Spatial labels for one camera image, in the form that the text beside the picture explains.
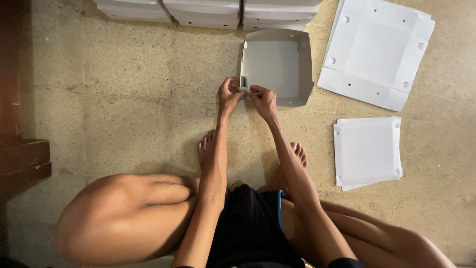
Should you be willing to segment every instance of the speckled floor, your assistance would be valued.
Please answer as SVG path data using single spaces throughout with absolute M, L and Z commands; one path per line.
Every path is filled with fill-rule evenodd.
M 305 107 L 280 110 L 304 144 L 324 200 L 432 240 L 454 263 L 476 258 L 476 1 L 394 0 L 432 14 L 434 33 L 403 111 L 315 89 Z M 309 32 L 317 81 L 337 0 Z M 198 174 L 196 142 L 216 117 L 215 92 L 237 74 L 246 32 L 107 19 L 92 0 L 33 0 L 20 48 L 24 137 L 50 139 L 53 176 L 8 205 L 11 256 L 32 267 L 71 267 L 53 247 L 64 206 L 114 173 Z M 402 116 L 405 176 L 349 192 L 334 184 L 338 118 Z M 277 166 L 265 123 L 249 103 L 231 120 L 228 177 L 258 187 Z

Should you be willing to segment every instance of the wooden furniture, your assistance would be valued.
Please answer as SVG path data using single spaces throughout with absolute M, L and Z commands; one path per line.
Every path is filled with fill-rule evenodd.
M 7 254 L 6 203 L 51 176 L 50 143 L 21 138 L 19 30 L 28 1 L 0 1 L 0 256 Z

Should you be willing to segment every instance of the stack of boxes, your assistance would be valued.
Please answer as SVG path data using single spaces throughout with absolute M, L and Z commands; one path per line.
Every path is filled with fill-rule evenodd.
M 94 0 L 98 9 L 120 21 L 172 23 L 172 16 L 160 0 Z
M 237 30 L 240 0 L 163 0 L 182 26 Z
M 243 30 L 302 31 L 314 18 L 322 0 L 244 0 Z

